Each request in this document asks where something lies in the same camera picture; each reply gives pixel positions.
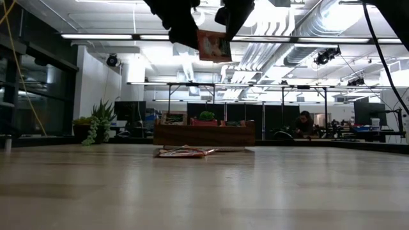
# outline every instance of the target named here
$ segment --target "light wood floor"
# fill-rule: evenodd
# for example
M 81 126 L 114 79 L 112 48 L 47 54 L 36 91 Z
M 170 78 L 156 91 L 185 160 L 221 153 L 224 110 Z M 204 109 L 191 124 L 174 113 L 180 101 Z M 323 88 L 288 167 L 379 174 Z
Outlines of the light wood floor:
M 251 148 L 152 158 L 154 146 L 0 154 L 0 229 L 409 229 L 409 157 Z

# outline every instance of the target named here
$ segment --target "planter box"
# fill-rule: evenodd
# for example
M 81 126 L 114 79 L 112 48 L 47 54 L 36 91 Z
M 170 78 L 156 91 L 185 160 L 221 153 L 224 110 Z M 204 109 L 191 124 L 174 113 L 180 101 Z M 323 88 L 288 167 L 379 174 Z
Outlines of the planter box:
M 216 119 L 213 120 L 213 121 L 200 121 L 200 120 L 198 120 L 198 119 L 193 119 L 193 118 L 192 118 L 191 121 L 190 121 L 190 124 L 191 124 L 192 126 L 201 126 L 201 127 L 203 127 L 203 126 L 205 126 L 205 127 L 207 127 L 207 126 L 210 126 L 210 127 L 216 127 L 216 126 L 218 126 Z
M 81 143 L 85 139 L 87 139 L 89 133 L 88 131 L 91 130 L 90 125 L 74 125 L 72 127 L 74 130 L 74 136 L 78 143 Z M 98 130 L 96 130 L 96 138 L 94 144 L 102 144 L 105 139 L 105 131 L 104 126 L 98 126 Z
M 153 144 L 164 146 L 254 146 L 253 121 L 243 127 L 161 125 L 155 123 Z

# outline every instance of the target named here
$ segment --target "fluorescent light fixture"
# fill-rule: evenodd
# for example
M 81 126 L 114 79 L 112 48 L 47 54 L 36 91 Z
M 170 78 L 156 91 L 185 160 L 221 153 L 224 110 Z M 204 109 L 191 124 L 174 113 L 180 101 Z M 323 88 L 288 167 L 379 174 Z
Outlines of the fluorescent light fixture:
M 65 39 L 100 39 L 100 40 L 131 40 L 132 35 L 129 34 L 62 34 Z
M 249 84 L 215 84 L 215 86 L 235 86 L 235 87 L 247 87 Z
M 299 38 L 298 42 L 317 42 L 317 43 L 367 43 L 369 38 Z
M 294 44 L 295 47 L 317 47 L 317 48 L 338 48 L 337 45 L 325 45 L 325 44 Z
M 169 40 L 169 35 L 141 35 L 141 40 Z
M 277 85 L 277 84 L 267 84 L 267 85 L 263 85 L 263 84 L 257 84 L 257 85 L 253 85 L 254 87 L 281 87 L 282 85 Z
M 401 44 L 402 41 L 399 38 L 380 38 L 378 39 L 380 44 L 382 43 L 394 43 L 394 44 Z
M 181 100 L 170 100 L 170 101 L 171 102 L 180 102 Z M 169 100 L 168 99 L 153 99 L 152 102 L 169 102 Z
M 290 38 L 281 38 L 279 36 L 235 36 L 234 42 L 289 42 Z
M 166 86 L 164 82 L 129 82 L 132 85 L 144 85 L 144 86 Z
M 143 3 L 143 0 L 75 0 L 79 3 Z

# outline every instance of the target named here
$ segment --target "red object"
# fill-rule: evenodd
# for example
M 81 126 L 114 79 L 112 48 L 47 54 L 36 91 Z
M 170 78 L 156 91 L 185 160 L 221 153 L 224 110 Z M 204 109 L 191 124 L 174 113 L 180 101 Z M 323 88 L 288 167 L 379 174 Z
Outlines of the red object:
M 217 126 L 217 120 L 213 120 L 213 121 L 199 121 L 197 119 L 191 119 L 190 124 L 192 126 L 212 126 L 212 127 L 216 127 Z

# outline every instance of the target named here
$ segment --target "woman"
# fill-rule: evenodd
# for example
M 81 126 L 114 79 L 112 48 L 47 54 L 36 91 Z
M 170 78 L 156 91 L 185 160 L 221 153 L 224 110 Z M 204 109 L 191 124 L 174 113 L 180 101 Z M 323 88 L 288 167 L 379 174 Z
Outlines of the woman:
M 295 120 L 295 132 L 298 137 L 313 134 L 314 121 L 308 111 L 302 111 Z

